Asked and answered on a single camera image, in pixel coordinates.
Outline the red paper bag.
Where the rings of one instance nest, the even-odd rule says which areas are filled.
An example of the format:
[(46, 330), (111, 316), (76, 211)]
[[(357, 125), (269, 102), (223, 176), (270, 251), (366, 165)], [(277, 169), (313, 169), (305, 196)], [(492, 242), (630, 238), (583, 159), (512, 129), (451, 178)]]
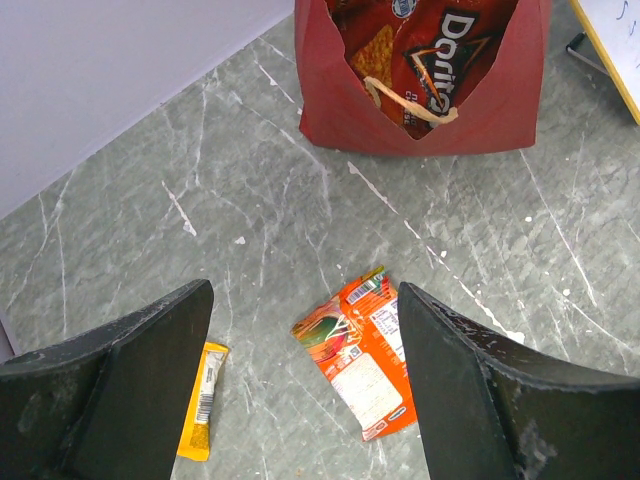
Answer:
[(299, 1), (300, 131), (386, 156), (470, 155), (536, 140), (548, 1)]

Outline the red Doritos bag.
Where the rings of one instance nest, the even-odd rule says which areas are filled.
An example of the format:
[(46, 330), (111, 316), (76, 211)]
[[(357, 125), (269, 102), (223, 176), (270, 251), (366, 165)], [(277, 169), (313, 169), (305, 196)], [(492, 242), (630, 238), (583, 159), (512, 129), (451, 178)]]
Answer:
[(435, 123), (419, 118), (399, 98), (441, 117), (470, 95), (492, 66), (514, 1), (330, 1), (328, 11), (359, 79), (393, 91), (369, 97), (396, 125), (420, 139)]

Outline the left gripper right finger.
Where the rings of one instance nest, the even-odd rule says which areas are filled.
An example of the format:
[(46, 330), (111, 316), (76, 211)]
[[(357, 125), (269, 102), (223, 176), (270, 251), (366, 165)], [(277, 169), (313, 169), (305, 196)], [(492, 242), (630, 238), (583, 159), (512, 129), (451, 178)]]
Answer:
[(635, 479), (639, 381), (511, 340), (404, 282), (398, 314), (434, 479)]

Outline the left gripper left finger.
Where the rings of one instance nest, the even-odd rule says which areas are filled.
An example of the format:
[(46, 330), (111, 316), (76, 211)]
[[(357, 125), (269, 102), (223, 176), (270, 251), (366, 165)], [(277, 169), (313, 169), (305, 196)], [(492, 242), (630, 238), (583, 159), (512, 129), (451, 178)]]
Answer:
[(213, 302), (198, 279), (2, 363), (2, 478), (170, 478)]

